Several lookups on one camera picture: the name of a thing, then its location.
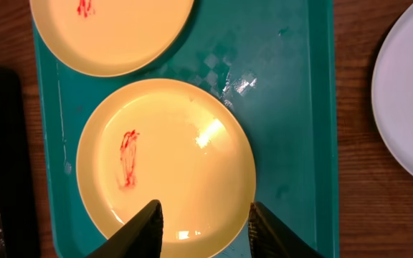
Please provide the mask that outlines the teal serving tray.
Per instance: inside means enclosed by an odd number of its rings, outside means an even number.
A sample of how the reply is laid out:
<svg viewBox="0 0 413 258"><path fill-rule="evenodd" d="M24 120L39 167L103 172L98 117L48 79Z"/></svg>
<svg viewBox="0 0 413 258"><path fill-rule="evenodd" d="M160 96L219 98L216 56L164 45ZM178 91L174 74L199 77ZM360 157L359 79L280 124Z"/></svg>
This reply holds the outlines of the teal serving tray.
<svg viewBox="0 0 413 258"><path fill-rule="evenodd" d="M169 51L138 72L99 78L62 64L34 34L52 236L59 257L104 242L80 200L82 129L110 93L165 77L199 86L245 130L257 195L324 257L339 255L335 54L331 1L196 1Z"/></svg>

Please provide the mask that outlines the light blue plate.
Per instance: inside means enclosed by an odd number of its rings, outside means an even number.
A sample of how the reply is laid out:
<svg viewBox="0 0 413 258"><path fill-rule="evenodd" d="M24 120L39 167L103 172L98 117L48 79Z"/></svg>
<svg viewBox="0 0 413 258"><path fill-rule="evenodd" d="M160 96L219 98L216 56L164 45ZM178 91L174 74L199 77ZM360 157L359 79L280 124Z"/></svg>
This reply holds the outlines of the light blue plate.
<svg viewBox="0 0 413 258"><path fill-rule="evenodd" d="M381 46L371 79L371 104L383 142L413 175L413 4Z"/></svg>

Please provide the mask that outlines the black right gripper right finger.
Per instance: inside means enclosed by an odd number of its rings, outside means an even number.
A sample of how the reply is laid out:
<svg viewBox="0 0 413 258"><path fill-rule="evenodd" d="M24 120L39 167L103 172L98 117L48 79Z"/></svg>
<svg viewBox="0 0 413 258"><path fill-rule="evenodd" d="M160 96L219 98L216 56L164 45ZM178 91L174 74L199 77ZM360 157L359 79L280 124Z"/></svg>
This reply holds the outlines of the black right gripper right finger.
<svg viewBox="0 0 413 258"><path fill-rule="evenodd" d="M248 238L252 258L323 258L259 201L250 204Z"/></svg>

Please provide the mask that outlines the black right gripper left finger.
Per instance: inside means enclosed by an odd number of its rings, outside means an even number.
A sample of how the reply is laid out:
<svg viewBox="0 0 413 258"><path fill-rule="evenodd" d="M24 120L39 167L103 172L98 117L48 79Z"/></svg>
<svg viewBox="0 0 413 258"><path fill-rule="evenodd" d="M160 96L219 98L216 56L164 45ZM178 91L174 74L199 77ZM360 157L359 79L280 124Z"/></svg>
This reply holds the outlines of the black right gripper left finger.
<svg viewBox="0 0 413 258"><path fill-rule="evenodd" d="M162 239L162 205L154 199L87 258L160 258Z"/></svg>

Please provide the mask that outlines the black water tray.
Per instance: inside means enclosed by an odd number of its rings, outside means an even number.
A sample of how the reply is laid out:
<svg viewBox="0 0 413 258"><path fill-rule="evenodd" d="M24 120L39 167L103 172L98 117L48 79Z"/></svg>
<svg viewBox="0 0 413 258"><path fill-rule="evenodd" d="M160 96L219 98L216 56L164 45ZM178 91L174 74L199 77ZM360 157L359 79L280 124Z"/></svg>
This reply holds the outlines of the black water tray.
<svg viewBox="0 0 413 258"><path fill-rule="evenodd" d="M0 257L39 257L22 88L0 67Z"/></svg>

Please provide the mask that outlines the yellow plate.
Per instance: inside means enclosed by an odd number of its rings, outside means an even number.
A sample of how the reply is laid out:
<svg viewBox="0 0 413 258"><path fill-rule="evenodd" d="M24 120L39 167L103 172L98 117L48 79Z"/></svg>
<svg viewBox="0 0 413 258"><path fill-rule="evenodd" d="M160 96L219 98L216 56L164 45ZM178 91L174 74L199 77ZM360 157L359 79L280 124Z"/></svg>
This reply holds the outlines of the yellow plate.
<svg viewBox="0 0 413 258"><path fill-rule="evenodd" d="M163 54L194 0L30 0L42 40L69 68L96 77L134 72Z"/></svg>
<svg viewBox="0 0 413 258"><path fill-rule="evenodd" d="M149 79L105 98L77 147L77 185L106 238L149 201L163 209L163 257L213 257L241 232L256 169L240 124L185 82Z"/></svg>

